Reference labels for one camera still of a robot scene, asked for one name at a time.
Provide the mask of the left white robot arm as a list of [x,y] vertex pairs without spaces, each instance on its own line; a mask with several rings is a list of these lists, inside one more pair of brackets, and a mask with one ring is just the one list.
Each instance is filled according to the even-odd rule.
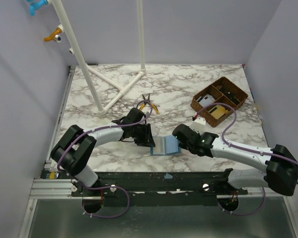
[[121,119],[113,120],[106,126],[84,131],[74,124],[54,146],[50,157],[70,176],[83,183],[83,190],[90,196],[100,191],[98,175],[87,165],[93,149],[116,141],[133,139],[138,146],[155,147],[151,126],[146,115],[132,108]]

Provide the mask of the blue card holder wallet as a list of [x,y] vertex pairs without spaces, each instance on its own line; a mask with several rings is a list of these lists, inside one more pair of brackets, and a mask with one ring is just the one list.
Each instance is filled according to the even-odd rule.
[[179,141],[173,135],[153,137],[155,147],[151,147],[151,156],[165,156],[181,153]]

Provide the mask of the gold striped credit card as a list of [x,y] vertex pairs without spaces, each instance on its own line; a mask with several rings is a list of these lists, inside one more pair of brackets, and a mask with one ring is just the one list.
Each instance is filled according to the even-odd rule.
[[210,114],[216,114],[216,113],[219,113],[220,111],[221,111],[221,105],[216,105],[216,106],[214,106],[213,108],[211,108],[210,110],[209,110],[209,113]]

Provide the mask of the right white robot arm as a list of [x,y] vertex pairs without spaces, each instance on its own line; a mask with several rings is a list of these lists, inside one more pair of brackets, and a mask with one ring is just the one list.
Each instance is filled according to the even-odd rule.
[[180,147],[200,157],[216,157],[246,164],[249,170],[232,171],[219,181],[219,190],[232,193],[242,187],[268,187],[274,192],[292,196],[298,183],[298,162],[282,145],[260,148],[224,141],[214,133],[198,133],[181,124],[172,132]]

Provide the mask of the gold VIP credit card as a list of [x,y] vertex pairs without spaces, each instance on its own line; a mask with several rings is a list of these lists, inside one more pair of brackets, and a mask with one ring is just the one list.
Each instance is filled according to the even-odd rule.
[[216,114],[211,114],[215,119],[220,119],[222,116],[224,116],[227,113],[227,110],[225,109],[225,107],[221,106],[221,111],[219,113]]

